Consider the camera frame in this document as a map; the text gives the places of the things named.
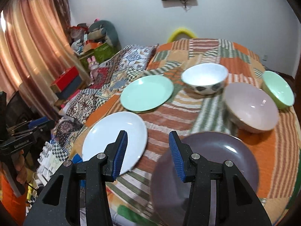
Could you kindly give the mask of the person's left hand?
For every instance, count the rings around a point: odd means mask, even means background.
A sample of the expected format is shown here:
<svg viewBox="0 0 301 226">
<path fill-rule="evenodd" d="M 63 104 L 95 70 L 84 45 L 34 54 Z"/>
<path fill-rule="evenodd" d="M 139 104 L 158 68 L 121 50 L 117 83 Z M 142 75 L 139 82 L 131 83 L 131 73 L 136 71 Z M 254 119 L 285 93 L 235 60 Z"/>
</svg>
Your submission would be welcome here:
<svg viewBox="0 0 301 226">
<path fill-rule="evenodd" d="M 24 163 L 25 159 L 24 159 L 23 154 L 24 154 L 24 151 L 20 150 L 18 152 L 17 159 L 14 161 L 14 166 L 17 171 L 16 180 L 19 183 L 21 183 L 22 185 L 24 185 L 27 181 L 27 169 L 26 169 L 26 166 Z"/>
</svg>

